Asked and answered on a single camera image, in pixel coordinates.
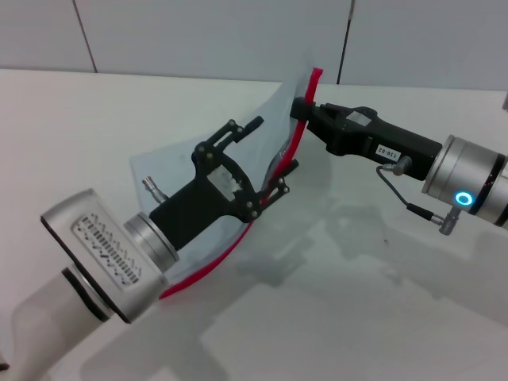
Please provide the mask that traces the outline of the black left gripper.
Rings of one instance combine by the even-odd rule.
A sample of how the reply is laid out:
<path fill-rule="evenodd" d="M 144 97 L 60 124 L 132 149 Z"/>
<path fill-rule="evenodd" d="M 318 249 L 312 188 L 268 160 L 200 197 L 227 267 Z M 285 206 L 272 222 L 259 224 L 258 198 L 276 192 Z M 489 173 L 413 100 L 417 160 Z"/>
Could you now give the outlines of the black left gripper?
<path fill-rule="evenodd" d="M 200 142 L 193 152 L 194 178 L 149 214 L 150 220 L 176 250 L 185 247 L 220 217 L 232 216 L 244 223 L 256 220 L 290 191 L 286 177 L 299 166 L 297 160 L 285 165 L 269 179 L 263 190 L 255 192 L 248 176 L 234 160 L 228 156 L 205 157 L 210 152 L 224 152 L 228 145 L 239 143 L 263 123 L 261 116 L 254 117 L 245 126 L 230 119 L 211 137 Z M 231 200 L 209 180 L 209 175 L 222 167 L 241 185 Z"/>

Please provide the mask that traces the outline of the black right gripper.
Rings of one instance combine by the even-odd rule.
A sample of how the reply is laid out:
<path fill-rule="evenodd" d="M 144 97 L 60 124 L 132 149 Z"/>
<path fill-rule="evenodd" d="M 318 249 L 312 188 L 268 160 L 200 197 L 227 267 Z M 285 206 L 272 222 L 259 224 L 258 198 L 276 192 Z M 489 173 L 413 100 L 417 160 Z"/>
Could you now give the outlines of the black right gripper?
<path fill-rule="evenodd" d="M 335 156 L 361 156 L 378 164 L 411 158 L 406 174 L 424 180 L 442 144 L 382 120 L 366 106 L 348 108 L 331 103 L 315 106 L 304 97 L 293 100 L 290 117 L 308 120 L 308 130 Z"/>

